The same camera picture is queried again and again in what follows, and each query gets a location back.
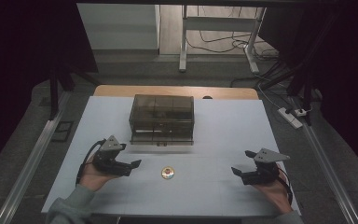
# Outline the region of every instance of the electrical outlet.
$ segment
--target electrical outlet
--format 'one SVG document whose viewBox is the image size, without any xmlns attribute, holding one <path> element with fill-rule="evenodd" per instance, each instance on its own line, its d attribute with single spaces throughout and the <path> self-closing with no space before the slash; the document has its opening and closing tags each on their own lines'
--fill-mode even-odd
<svg viewBox="0 0 358 224">
<path fill-rule="evenodd" d="M 303 116 L 307 115 L 307 111 L 305 111 L 303 109 L 295 110 L 295 112 L 296 112 L 296 116 L 298 116 L 298 117 L 303 117 Z"/>
<path fill-rule="evenodd" d="M 295 129 L 301 128 L 302 123 L 298 121 L 291 113 L 286 114 L 286 108 L 282 107 L 278 112 L 289 122 Z"/>
</svg>

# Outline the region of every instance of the power strip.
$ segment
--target power strip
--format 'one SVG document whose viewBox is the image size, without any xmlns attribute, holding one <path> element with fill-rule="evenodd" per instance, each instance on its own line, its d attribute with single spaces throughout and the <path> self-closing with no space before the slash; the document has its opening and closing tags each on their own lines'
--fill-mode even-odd
<svg viewBox="0 0 358 224">
<path fill-rule="evenodd" d="M 301 128 L 302 123 L 298 121 L 291 113 L 286 114 L 286 108 L 282 107 L 278 112 L 289 122 L 295 129 Z"/>
</svg>

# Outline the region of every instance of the sleeve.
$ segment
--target sleeve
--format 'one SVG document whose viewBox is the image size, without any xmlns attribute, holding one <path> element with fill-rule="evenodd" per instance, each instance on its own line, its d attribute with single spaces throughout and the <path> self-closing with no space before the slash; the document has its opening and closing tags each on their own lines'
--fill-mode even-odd
<svg viewBox="0 0 358 224">
<path fill-rule="evenodd" d="M 76 185 L 67 199 L 58 198 L 48 210 L 46 223 L 86 223 L 91 216 L 89 204 L 95 193 L 84 186 Z"/>
<path fill-rule="evenodd" d="M 297 211 L 286 213 L 275 218 L 279 224 L 304 224 Z"/>
</svg>

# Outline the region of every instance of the white table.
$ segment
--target white table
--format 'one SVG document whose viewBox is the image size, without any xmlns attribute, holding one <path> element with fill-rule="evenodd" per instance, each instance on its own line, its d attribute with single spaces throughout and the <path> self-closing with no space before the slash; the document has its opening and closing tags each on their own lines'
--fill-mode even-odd
<svg viewBox="0 0 358 224">
<path fill-rule="evenodd" d="M 278 151 L 262 101 L 195 99 L 194 145 L 133 146 L 129 117 L 132 97 L 91 96 L 42 212 L 75 188 L 87 151 L 113 134 L 127 148 L 118 161 L 142 160 L 130 176 L 108 182 L 92 201 L 95 214 L 153 217 L 259 217 L 278 212 L 251 186 L 232 174 L 255 169 L 245 150 Z M 171 166 L 175 176 L 161 177 Z M 299 211 L 296 197 L 293 207 Z"/>
</svg>

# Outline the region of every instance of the coin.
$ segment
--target coin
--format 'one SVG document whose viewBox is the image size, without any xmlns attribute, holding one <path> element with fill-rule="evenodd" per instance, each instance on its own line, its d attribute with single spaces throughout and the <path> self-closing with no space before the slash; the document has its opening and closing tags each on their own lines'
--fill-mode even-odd
<svg viewBox="0 0 358 224">
<path fill-rule="evenodd" d="M 166 167 L 162 168 L 162 171 L 161 171 L 162 178 L 172 179 L 174 175 L 175 175 L 175 171 L 173 170 L 173 168 L 171 166 L 166 166 Z"/>
</svg>

